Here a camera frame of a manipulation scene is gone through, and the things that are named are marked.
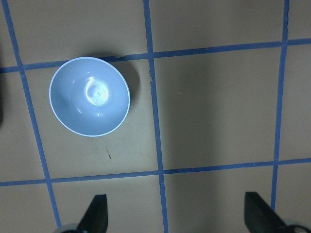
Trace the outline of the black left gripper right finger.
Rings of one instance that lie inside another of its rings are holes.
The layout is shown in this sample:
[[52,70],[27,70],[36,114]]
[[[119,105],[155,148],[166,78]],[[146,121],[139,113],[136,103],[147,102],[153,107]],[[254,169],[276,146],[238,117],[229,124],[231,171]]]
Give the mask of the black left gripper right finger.
[[287,225],[257,192],[244,195],[244,223],[250,233],[286,233]]

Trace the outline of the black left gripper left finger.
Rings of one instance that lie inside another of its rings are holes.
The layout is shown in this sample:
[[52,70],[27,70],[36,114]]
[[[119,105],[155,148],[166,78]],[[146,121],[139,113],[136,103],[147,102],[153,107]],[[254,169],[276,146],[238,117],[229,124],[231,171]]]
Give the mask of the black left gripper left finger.
[[79,233],[105,233],[107,231],[107,197],[95,195],[78,224]]

